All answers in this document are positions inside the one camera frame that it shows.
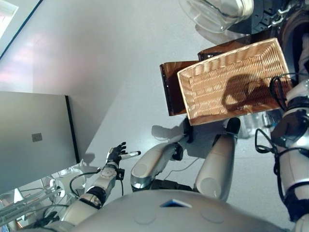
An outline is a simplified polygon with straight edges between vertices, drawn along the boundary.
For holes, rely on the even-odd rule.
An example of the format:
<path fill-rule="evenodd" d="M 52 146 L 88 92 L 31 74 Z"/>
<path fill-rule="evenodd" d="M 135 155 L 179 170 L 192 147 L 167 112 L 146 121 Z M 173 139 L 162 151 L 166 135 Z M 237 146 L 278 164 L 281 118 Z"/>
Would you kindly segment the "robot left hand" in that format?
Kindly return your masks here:
<path fill-rule="evenodd" d="M 122 142 L 118 146 L 112 147 L 109 150 L 106 164 L 114 163 L 115 165 L 119 165 L 121 160 L 130 159 L 132 157 L 139 156 L 140 154 L 140 151 L 126 152 L 126 142 Z"/>

